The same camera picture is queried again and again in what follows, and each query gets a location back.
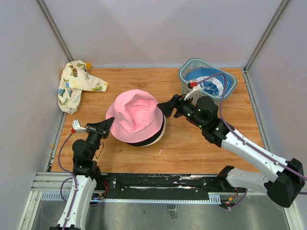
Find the beige bucket hat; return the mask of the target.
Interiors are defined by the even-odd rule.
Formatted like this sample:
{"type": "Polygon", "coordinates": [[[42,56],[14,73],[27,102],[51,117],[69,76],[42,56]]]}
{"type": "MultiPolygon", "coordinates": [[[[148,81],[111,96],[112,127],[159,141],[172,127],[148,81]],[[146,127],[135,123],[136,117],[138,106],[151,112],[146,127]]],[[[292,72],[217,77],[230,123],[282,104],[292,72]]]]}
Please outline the beige bucket hat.
{"type": "Polygon", "coordinates": [[[151,141],[151,142],[147,141],[147,144],[146,144],[146,145],[142,145],[142,147],[147,147],[147,146],[153,145],[153,144],[155,144],[156,142],[158,142],[158,141],[162,138],[162,136],[164,135],[164,133],[165,133],[165,127],[166,127],[166,121],[165,121],[165,119],[164,119],[164,121],[163,121],[163,126],[162,126],[162,128],[161,128],[161,131],[158,132],[158,133],[159,133],[159,136],[158,136],[155,140],[153,140],[153,141],[151,141]]]}

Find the pink bucket hat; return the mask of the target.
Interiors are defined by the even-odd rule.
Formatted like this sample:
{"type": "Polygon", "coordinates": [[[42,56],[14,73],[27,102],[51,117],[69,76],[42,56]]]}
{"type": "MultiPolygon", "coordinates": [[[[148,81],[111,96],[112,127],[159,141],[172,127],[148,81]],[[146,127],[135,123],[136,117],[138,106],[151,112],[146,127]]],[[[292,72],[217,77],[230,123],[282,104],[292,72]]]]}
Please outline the pink bucket hat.
{"type": "Polygon", "coordinates": [[[157,105],[157,100],[146,91],[135,89],[121,93],[106,112],[106,119],[115,118],[111,134],[125,143],[152,137],[160,130],[164,117],[157,105]]]}

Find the black pink-lined hat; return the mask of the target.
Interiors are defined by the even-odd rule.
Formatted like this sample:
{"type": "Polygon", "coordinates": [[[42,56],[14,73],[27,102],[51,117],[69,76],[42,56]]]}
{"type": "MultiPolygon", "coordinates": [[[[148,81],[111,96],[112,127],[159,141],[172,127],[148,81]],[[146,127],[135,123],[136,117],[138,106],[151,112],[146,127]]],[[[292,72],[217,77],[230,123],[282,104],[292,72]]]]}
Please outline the black pink-lined hat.
{"type": "Polygon", "coordinates": [[[148,138],[148,139],[146,139],[144,141],[137,142],[137,143],[127,143],[127,144],[129,144],[131,146],[134,146],[134,147],[142,147],[142,145],[146,145],[147,144],[147,141],[151,142],[151,141],[155,140],[159,136],[158,132],[155,133],[152,137],[150,137],[150,138],[148,138]]]}

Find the blue hat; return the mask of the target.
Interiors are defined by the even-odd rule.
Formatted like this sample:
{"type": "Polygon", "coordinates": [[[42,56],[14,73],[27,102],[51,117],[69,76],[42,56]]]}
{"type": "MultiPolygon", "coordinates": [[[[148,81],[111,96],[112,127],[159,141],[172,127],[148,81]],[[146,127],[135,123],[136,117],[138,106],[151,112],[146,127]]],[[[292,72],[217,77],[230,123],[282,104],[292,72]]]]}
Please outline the blue hat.
{"type": "Polygon", "coordinates": [[[230,91],[232,84],[232,79],[228,74],[225,74],[226,80],[224,79],[222,72],[218,69],[213,68],[198,68],[190,71],[186,77],[186,81],[201,81],[207,77],[217,74],[219,75],[212,77],[201,83],[201,87],[204,88],[203,91],[210,94],[211,96],[221,98],[223,90],[225,90],[225,96],[230,91]]]}

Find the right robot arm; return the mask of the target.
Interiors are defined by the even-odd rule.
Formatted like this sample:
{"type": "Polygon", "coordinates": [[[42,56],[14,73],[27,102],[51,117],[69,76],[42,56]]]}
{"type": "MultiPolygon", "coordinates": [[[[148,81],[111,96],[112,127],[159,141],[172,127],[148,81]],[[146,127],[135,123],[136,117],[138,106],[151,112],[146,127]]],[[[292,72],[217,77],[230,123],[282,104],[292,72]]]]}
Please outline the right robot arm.
{"type": "Polygon", "coordinates": [[[244,137],[233,126],[218,115],[219,107],[209,96],[199,98],[196,104],[182,95],[174,95],[158,108],[165,117],[184,116],[201,129],[204,138],[216,146],[233,152],[251,163],[260,172],[243,171],[226,166],[217,180],[218,188],[224,192],[240,187],[266,193],[276,204],[290,207],[305,185],[303,164],[293,158],[290,161],[279,157],[244,137]]]}

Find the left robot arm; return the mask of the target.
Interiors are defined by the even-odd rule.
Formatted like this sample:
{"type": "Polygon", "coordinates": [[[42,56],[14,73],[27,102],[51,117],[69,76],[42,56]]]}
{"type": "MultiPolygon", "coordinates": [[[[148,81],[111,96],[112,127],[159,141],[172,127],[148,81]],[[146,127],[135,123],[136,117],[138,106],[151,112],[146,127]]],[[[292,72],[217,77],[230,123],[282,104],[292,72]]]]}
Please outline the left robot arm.
{"type": "Polygon", "coordinates": [[[84,230],[94,190],[107,183],[103,182],[101,171],[94,156],[101,146],[101,140],[109,136],[114,118],[111,117],[99,123],[88,123],[81,126],[79,120],[74,120],[69,136],[63,142],[58,154],[59,167],[72,177],[72,186],[63,213],[56,226],[51,230],[84,230]],[[75,133],[87,133],[88,137],[76,140],[72,145],[73,169],[67,170],[60,163],[64,145],[75,133]]]}

